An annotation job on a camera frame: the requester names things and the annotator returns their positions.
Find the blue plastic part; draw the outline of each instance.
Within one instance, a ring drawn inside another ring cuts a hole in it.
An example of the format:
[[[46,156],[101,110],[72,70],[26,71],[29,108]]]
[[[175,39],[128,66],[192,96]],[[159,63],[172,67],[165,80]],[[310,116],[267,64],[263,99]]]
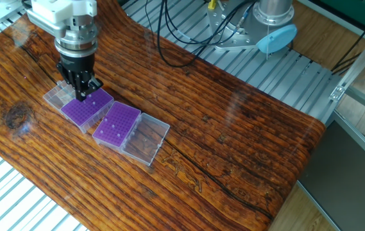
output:
[[[263,53],[274,53],[288,45],[295,38],[297,32],[298,29],[295,24],[284,26],[263,37],[257,43],[257,47]]]

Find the green panel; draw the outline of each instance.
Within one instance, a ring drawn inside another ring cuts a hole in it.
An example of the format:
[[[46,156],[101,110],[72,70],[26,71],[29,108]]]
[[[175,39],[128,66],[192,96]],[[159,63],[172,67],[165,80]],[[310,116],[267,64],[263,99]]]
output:
[[[365,25],[365,0],[320,0],[320,2]]]

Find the wood grain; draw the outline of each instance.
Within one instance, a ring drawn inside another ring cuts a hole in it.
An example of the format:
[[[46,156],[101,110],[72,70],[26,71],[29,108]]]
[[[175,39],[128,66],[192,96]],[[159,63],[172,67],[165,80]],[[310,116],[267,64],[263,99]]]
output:
[[[171,125],[153,164],[98,146],[95,126],[80,133],[42,99],[59,55],[26,16],[0,34],[0,156],[91,230],[266,230],[324,125],[203,60],[167,66],[116,1],[98,7],[105,90]]]
[[[269,231],[335,231],[306,194],[295,185]]]

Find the pipette tip box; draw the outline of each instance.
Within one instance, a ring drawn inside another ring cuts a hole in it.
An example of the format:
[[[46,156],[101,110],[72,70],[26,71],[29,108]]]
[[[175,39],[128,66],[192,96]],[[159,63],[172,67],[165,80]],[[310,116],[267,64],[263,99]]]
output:
[[[103,89],[98,89],[89,94],[80,102],[74,97],[74,89],[65,81],[59,81],[57,86],[44,95],[44,99],[68,120],[72,121],[82,133],[96,124],[110,107],[114,98]]]
[[[102,144],[150,166],[169,125],[115,101],[92,135]]]

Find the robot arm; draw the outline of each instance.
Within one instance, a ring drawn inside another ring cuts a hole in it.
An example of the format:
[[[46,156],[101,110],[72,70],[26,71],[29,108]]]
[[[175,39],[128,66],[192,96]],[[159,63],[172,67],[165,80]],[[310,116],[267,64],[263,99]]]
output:
[[[98,30],[95,0],[32,0],[28,18],[55,37],[61,60],[56,67],[75,90],[76,99],[98,90],[103,83],[94,77],[94,53]]]

